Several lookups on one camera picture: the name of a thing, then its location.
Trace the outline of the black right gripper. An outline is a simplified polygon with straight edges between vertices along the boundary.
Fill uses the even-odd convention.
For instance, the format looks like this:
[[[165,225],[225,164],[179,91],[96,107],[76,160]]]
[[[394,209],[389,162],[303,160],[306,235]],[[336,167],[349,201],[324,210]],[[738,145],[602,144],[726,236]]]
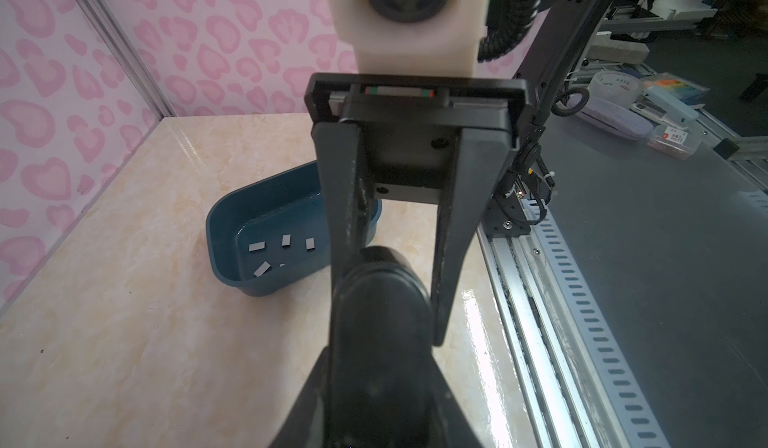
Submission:
[[[528,85],[495,78],[313,74],[311,116],[331,286],[366,246],[374,197],[438,204],[430,301],[444,343],[463,262],[516,148]]]

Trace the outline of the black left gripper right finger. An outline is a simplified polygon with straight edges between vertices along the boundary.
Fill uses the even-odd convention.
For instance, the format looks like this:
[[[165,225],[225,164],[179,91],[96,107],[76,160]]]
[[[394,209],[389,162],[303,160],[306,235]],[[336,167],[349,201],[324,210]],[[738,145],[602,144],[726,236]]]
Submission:
[[[482,446],[434,359],[430,360],[430,446]]]

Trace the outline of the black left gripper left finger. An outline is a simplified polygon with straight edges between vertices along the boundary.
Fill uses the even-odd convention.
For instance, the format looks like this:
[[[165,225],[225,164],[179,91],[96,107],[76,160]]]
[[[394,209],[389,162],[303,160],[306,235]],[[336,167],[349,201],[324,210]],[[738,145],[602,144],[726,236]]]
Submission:
[[[322,351],[270,448],[321,448],[326,445],[329,354]]]

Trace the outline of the black long stapler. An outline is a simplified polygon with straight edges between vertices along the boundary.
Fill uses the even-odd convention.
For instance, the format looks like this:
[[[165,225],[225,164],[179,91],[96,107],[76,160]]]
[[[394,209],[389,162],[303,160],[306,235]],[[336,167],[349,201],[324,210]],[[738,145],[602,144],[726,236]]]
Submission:
[[[397,251],[355,254],[334,287],[327,440],[333,447],[423,447],[429,438],[432,310]]]

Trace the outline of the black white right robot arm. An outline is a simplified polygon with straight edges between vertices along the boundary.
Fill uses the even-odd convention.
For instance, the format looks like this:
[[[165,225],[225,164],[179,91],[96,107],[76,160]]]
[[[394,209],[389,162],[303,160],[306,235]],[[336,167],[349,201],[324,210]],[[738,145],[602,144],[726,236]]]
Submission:
[[[511,195],[540,162],[566,72],[611,0],[328,0],[356,74],[313,74],[311,116],[331,244],[329,343],[445,339],[480,224],[530,221]],[[366,247],[376,199],[437,207],[431,284]]]

